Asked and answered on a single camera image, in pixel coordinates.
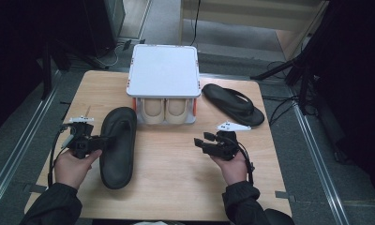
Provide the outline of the cream clog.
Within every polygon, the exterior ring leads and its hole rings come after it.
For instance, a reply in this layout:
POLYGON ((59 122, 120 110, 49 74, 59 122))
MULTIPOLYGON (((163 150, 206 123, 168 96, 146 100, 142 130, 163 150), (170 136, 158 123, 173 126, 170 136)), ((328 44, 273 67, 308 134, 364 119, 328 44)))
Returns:
POLYGON ((184 124, 188 117, 188 104, 184 98, 170 98, 166 103, 165 119, 170 124, 184 124))
POLYGON ((143 98, 142 118, 149 125, 162 123, 164 120, 164 100, 162 98, 143 98))

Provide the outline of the beige wooden platform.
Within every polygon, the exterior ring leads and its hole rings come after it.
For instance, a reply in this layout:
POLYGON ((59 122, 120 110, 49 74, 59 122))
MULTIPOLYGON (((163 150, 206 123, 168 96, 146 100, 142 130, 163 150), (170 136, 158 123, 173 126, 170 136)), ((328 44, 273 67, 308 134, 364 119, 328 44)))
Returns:
POLYGON ((327 0, 180 0, 184 19, 274 29, 284 56, 292 59, 313 34, 327 0))

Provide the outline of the dark cabinet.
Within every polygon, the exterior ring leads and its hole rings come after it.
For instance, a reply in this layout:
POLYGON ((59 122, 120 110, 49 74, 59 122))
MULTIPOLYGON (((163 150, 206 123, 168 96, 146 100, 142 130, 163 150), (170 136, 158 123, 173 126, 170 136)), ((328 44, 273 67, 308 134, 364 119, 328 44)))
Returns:
POLYGON ((123 0, 83 0, 89 52, 100 56, 115 48, 126 16, 123 0))

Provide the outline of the dark curtain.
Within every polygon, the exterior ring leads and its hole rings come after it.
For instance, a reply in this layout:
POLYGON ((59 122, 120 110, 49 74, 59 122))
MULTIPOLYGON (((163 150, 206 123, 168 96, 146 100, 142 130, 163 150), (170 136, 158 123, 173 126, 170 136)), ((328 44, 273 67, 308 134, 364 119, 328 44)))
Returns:
POLYGON ((316 88, 343 132, 337 149, 375 188, 375 0, 329 0, 308 46, 316 88))
POLYGON ((43 82, 37 62, 76 0, 0 0, 0 127, 43 82))

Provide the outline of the person's dark trouser leg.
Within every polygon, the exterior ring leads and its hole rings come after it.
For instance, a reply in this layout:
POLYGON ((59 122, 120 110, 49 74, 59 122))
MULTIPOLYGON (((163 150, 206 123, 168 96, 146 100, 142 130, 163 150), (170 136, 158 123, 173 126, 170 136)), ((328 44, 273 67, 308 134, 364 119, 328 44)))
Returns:
POLYGON ((271 225, 295 225, 293 219, 278 210, 275 209, 265 209, 264 213, 271 225))

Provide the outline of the metal floor rail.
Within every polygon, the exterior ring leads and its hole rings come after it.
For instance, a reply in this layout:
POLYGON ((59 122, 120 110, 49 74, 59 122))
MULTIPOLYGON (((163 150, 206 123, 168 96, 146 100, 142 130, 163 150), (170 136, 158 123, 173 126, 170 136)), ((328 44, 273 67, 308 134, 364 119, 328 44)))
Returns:
POLYGON ((294 113, 307 143, 308 151, 319 176, 325 198, 328 202, 336 225, 351 225, 332 176, 325 165, 319 145, 314 137, 307 117, 303 115, 298 105, 294 107, 294 113))
POLYGON ((48 96, 34 91, 0 128, 0 202, 56 94, 62 72, 52 75, 48 96))

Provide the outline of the grey tape piece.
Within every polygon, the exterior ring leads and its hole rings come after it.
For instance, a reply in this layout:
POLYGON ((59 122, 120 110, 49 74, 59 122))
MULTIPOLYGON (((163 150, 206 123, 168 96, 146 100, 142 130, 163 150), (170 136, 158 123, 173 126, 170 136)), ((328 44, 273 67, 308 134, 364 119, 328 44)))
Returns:
POLYGON ((44 193, 48 188, 46 186, 37 184, 27 184, 24 186, 23 191, 28 193, 44 193))
POLYGON ((288 200, 289 202, 293 202, 295 203, 296 202, 296 198, 294 195, 290 195, 288 192, 286 191, 279 191, 279 190, 276 190, 275 191, 275 196, 279 199, 285 199, 285 200, 288 200))

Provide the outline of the white shoe rack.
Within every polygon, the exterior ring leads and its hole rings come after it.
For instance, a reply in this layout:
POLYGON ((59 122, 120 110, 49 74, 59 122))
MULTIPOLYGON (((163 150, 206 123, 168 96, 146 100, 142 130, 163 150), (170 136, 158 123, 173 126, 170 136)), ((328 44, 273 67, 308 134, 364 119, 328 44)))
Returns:
POLYGON ((197 99, 201 95, 197 50, 192 46, 136 45, 127 79, 127 95, 133 98, 133 109, 140 124, 146 124, 142 117, 143 98, 164 100, 164 120, 154 125, 174 125, 165 119, 166 103, 170 98, 187 101, 184 124, 194 123, 197 99))

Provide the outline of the black flip-flop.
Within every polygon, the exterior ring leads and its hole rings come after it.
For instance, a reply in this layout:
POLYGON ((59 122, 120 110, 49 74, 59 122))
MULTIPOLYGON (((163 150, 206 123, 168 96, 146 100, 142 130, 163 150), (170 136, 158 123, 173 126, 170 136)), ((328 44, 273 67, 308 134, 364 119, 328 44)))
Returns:
POLYGON ((214 83, 206 84, 202 93, 222 112, 241 125, 256 127, 264 121, 264 114, 246 95, 214 83))
POLYGON ((133 174, 137 115, 129 107, 110 111, 101 126, 101 137, 110 138, 99 158, 103 184, 110 189, 125 187, 133 174))

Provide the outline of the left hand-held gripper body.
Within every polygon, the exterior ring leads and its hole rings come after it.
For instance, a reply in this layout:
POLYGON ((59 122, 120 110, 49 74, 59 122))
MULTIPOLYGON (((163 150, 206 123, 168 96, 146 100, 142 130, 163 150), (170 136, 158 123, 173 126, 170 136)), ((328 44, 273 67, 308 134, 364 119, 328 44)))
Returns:
POLYGON ((71 117, 67 127, 70 128, 68 137, 61 145, 62 149, 69 148, 74 151, 76 158, 82 159, 93 151, 103 148, 103 139, 99 136, 92 136, 94 126, 91 122, 95 119, 91 117, 71 117))

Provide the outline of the black tripod stand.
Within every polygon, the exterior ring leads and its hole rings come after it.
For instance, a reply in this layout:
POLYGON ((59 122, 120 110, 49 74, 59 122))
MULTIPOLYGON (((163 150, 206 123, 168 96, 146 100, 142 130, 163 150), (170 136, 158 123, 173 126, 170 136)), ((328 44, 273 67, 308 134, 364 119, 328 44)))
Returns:
POLYGON ((288 75, 285 77, 284 81, 289 86, 294 86, 297 82, 300 82, 300 90, 298 94, 298 107, 301 110, 303 115, 308 114, 306 106, 308 105, 307 101, 307 92, 310 76, 312 75, 309 57, 312 50, 303 50, 293 59, 281 64, 280 66, 274 67, 260 75, 253 75, 250 77, 251 80, 262 81, 273 75, 276 75, 279 72, 290 70, 288 75))

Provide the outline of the person's right hand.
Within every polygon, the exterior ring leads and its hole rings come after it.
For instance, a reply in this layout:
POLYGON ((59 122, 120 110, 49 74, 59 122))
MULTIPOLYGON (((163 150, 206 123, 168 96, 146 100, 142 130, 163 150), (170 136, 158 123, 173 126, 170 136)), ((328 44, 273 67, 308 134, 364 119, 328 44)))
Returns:
POLYGON ((237 153, 231 160, 224 160, 220 157, 211 157, 211 159, 219 166, 228 186, 247 180, 248 169, 241 153, 237 153))

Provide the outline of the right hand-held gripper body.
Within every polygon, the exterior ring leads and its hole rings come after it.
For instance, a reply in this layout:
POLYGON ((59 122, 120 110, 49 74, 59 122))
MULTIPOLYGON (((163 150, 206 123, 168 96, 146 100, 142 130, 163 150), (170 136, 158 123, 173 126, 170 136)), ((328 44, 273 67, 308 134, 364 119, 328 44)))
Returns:
POLYGON ((246 148, 237 141, 236 131, 251 130, 250 126, 244 126, 233 122, 224 122, 217 126, 217 142, 213 148, 208 152, 208 155, 219 157, 225 160, 231 160, 238 152, 243 154, 245 160, 249 159, 246 148))

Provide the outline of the person's left hand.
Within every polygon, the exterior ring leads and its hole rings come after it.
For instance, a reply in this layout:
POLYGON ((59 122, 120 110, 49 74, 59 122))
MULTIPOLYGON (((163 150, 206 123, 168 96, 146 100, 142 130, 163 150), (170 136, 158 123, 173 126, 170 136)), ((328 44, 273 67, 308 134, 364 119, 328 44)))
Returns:
POLYGON ((73 151, 71 149, 68 149, 56 160, 54 167, 55 181, 78 189, 88 171, 92 168, 92 164, 101 154, 101 150, 96 150, 87 157, 79 159, 73 156, 73 151))

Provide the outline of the black metal stand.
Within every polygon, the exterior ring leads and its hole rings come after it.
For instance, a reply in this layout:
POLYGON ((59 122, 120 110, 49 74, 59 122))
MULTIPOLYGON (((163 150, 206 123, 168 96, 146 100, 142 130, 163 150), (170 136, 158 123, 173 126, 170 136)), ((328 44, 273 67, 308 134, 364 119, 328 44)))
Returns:
POLYGON ((60 70, 69 70, 71 62, 68 59, 67 53, 71 53, 77 56, 80 60, 92 68, 105 69, 100 63, 95 62, 82 52, 78 51, 74 47, 66 44, 59 39, 48 39, 44 42, 42 49, 42 71, 43 71, 43 93, 42 99, 45 99, 50 92, 53 90, 53 79, 52 79, 52 62, 60 70))

